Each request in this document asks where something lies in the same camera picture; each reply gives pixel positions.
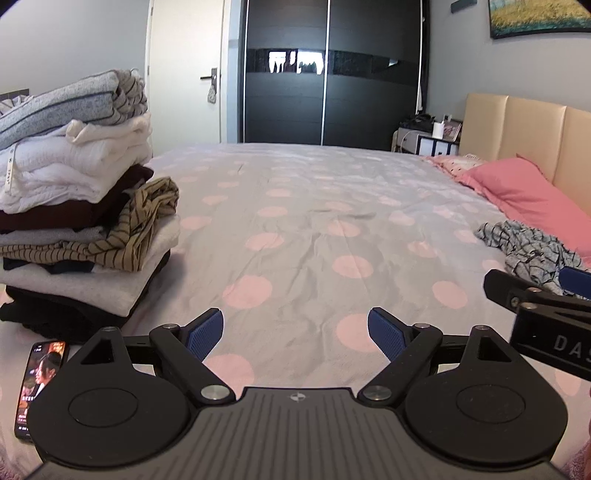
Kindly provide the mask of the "smartphone with lit screen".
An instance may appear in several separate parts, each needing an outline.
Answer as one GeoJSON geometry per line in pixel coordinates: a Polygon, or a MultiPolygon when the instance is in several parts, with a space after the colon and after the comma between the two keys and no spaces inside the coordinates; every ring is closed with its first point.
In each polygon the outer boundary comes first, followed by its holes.
{"type": "Polygon", "coordinates": [[[14,435],[31,442],[28,412],[31,403],[56,376],[68,358],[69,346],[64,341],[36,342],[29,352],[16,408],[14,435]]]}

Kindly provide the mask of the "white folded fleece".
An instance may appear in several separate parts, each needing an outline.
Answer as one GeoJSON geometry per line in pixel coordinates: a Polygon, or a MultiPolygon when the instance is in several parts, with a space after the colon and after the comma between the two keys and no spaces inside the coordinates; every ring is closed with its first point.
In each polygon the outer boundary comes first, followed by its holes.
{"type": "Polygon", "coordinates": [[[133,165],[149,161],[151,133],[71,144],[64,126],[1,151],[1,210],[26,212],[68,200],[98,203],[133,165]]]}

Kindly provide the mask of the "black folded garment bottom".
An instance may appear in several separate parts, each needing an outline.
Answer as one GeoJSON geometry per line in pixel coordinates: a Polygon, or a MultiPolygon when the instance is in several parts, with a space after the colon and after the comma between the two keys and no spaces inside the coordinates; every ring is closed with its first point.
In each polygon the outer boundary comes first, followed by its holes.
{"type": "Polygon", "coordinates": [[[82,345],[102,328],[122,328],[147,296],[150,284],[169,259],[170,252],[167,251],[126,316],[114,315],[78,300],[8,286],[6,293],[12,302],[1,306],[1,320],[20,324],[47,339],[82,345]]]}

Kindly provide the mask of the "grey black-striped shirt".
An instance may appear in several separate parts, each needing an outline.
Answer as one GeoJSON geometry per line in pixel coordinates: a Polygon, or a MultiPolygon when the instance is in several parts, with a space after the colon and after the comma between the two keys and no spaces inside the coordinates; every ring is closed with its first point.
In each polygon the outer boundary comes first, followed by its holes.
{"type": "Polygon", "coordinates": [[[3,149],[72,120],[114,126],[147,111],[144,80],[135,70],[109,70],[31,96],[1,115],[3,149]]]}

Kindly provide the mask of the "framed landscape painting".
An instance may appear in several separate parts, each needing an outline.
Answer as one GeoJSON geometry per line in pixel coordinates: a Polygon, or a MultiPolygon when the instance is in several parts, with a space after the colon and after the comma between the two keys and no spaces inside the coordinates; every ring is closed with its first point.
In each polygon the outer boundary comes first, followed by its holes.
{"type": "Polygon", "coordinates": [[[589,33],[590,12],[575,0],[490,0],[493,39],[544,33],[589,33]]]}

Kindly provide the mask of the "beige padded headboard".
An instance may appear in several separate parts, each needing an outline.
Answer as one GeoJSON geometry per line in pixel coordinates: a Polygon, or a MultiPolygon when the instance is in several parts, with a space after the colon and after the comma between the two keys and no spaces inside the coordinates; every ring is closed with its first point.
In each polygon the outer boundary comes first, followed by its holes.
{"type": "Polygon", "coordinates": [[[467,96],[459,152],[482,160],[522,157],[584,212],[590,211],[591,114],[508,95],[467,96]]]}

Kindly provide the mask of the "white bedside cabinet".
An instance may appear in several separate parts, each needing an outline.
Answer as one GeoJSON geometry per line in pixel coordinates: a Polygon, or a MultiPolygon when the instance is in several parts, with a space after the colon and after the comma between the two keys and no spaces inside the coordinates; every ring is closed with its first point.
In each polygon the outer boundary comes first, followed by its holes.
{"type": "Polygon", "coordinates": [[[420,113],[399,124],[393,134],[393,152],[419,156],[454,156],[459,153],[463,122],[445,115],[442,121],[420,113]]]}

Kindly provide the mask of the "olive black-striped garment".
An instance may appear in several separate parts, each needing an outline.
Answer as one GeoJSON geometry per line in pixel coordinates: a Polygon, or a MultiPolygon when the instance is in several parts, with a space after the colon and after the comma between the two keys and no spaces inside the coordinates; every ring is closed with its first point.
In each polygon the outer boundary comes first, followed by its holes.
{"type": "Polygon", "coordinates": [[[169,177],[150,181],[129,194],[118,223],[105,238],[89,243],[59,241],[46,245],[7,245],[1,256],[34,264],[89,261],[125,272],[142,268],[160,220],[176,214],[179,190],[169,177]]]}

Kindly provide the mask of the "light grey folded sweater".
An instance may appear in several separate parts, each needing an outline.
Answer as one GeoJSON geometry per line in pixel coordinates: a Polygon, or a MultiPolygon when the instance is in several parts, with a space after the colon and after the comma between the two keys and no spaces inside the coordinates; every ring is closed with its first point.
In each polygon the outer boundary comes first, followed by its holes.
{"type": "Polygon", "coordinates": [[[41,266],[28,264],[10,271],[1,269],[1,283],[36,293],[71,298],[117,316],[127,316],[164,255],[178,243],[180,219],[162,219],[147,259],[138,272],[124,272],[96,266],[90,273],[52,275],[41,266]]]}

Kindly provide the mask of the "black sliding wardrobe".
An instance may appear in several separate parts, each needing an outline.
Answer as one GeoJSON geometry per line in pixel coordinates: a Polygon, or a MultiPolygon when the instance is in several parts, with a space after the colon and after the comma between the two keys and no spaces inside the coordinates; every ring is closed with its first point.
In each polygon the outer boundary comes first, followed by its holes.
{"type": "Polygon", "coordinates": [[[427,1],[245,1],[245,143],[388,150],[424,111],[427,1]]]}

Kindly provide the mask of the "grey pink-dotted duvet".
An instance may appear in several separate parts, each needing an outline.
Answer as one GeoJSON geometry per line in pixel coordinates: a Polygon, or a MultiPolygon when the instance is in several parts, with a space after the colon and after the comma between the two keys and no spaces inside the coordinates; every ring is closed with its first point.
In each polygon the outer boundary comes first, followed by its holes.
{"type": "MultiPolygon", "coordinates": [[[[476,238],[504,215],[412,155],[279,144],[193,146],[150,158],[179,190],[177,245],[122,328],[98,330],[14,422],[29,352],[1,324],[5,479],[557,479],[577,422],[558,369],[510,345],[515,313],[483,281],[502,254],[476,238]],[[443,333],[437,371],[398,406],[356,396],[388,364],[381,307],[443,333]],[[155,373],[149,333],[211,308],[204,365],[231,402],[193,405],[155,373]]],[[[110,227],[2,233],[7,245],[89,243],[110,227]]]]}

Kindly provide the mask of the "floral pink pillow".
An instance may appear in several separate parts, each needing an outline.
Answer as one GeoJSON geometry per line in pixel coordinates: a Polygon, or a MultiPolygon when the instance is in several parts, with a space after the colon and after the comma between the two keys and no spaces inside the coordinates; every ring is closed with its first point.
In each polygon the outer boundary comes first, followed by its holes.
{"type": "Polygon", "coordinates": [[[474,156],[453,156],[453,155],[437,155],[437,156],[424,156],[423,160],[429,162],[434,167],[438,168],[451,178],[458,178],[467,171],[484,165],[485,160],[474,156]]]}

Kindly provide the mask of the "grey checked crumpled garment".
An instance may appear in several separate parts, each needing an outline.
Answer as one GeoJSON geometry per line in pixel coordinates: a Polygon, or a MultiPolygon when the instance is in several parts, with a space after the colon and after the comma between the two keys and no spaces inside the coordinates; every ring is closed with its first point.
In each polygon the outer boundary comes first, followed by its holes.
{"type": "Polygon", "coordinates": [[[474,231],[486,246],[505,255],[505,270],[521,280],[563,295],[559,273],[565,267],[589,272],[581,256],[556,236],[519,221],[485,222],[474,231]]]}

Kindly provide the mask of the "purple fuzzy rug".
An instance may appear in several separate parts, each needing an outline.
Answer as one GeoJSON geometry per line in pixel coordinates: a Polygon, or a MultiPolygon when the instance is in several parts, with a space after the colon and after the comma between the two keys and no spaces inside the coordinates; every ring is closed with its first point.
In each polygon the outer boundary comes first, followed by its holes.
{"type": "Polygon", "coordinates": [[[591,480],[591,443],[587,442],[561,468],[569,480],[591,480]]]}

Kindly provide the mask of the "dark maroon folded garment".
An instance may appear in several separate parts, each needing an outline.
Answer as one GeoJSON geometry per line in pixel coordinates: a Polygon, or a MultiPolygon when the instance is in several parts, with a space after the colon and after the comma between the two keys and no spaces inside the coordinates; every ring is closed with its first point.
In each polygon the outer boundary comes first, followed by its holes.
{"type": "Polygon", "coordinates": [[[146,183],[153,170],[133,165],[98,202],[68,200],[51,206],[37,206],[26,212],[1,212],[2,233],[40,229],[72,229],[76,232],[92,227],[112,227],[130,199],[129,192],[146,183]]]}

